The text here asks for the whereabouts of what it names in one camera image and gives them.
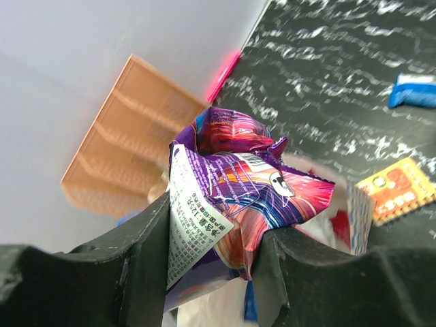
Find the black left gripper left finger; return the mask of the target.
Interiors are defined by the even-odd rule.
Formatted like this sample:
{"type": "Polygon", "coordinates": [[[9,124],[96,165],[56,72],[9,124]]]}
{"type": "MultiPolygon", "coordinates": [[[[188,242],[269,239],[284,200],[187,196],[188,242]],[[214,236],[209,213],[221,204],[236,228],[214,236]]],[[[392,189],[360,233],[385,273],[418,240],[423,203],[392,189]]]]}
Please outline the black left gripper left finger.
{"type": "Polygon", "coordinates": [[[169,220],[169,196],[163,194],[69,253],[2,246],[1,325],[160,326],[169,220]]]}

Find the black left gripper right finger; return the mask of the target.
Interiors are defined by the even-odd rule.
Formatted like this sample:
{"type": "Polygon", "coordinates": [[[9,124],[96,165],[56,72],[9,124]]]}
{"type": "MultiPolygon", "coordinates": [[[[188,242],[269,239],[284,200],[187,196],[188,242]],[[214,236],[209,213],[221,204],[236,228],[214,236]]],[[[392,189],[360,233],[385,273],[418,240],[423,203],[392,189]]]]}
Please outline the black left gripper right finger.
{"type": "Polygon", "coordinates": [[[260,326],[434,326],[435,249],[353,256],[295,228],[265,233],[253,286],[260,326]]]}

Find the white checkered paper bag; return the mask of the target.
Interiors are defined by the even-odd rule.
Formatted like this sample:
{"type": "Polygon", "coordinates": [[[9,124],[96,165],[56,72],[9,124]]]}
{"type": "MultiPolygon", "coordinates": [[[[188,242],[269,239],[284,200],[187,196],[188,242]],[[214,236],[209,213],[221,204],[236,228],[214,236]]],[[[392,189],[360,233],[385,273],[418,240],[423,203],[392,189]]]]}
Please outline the white checkered paper bag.
{"type": "MultiPolygon", "coordinates": [[[[269,231],[254,269],[258,326],[374,326],[375,270],[372,253],[348,255],[302,228],[269,231]]],[[[240,279],[194,299],[173,317],[164,311],[160,282],[140,277],[145,296],[134,312],[121,312],[121,326],[246,326],[245,282],[240,279]]]]}

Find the purple Fox's bag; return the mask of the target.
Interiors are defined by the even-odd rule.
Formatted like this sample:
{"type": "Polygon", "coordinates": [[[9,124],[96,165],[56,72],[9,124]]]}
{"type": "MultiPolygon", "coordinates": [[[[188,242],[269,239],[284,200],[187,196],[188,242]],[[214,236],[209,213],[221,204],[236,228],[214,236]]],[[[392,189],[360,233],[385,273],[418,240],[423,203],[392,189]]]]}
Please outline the purple Fox's bag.
{"type": "Polygon", "coordinates": [[[334,183],[285,165],[286,146],[250,116],[216,107],[174,139],[165,310],[251,280],[265,232],[330,206],[334,183]]]}

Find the magenta silver snack bag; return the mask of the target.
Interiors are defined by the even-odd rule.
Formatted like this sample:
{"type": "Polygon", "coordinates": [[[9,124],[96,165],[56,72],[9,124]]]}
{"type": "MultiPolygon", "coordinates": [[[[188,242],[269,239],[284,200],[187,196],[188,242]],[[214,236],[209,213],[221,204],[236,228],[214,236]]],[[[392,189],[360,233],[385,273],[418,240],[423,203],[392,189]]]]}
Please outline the magenta silver snack bag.
{"type": "Polygon", "coordinates": [[[338,210],[336,215],[331,218],[330,221],[335,237],[350,249],[350,230],[347,212],[338,210]]]}

